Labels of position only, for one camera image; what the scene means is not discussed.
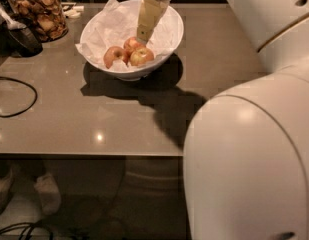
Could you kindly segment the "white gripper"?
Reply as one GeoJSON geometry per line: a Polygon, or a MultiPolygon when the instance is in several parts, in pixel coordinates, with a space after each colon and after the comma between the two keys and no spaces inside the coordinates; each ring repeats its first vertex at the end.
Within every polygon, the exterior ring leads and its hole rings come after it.
{"type": "Polygon", "coordinates": [[[137,38],[148,42],[171,0],[142,0],[139,8],[137,38]]]}

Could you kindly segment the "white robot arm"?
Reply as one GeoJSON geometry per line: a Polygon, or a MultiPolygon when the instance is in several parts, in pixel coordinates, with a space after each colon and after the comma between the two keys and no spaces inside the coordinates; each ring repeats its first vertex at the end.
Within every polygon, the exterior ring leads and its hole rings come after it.
{"type": "Polygon", "coordinates": [[[309,0],[227,0],[267,71],[202,106],[183,177],[192,240],[309,240],[309,0]]]}

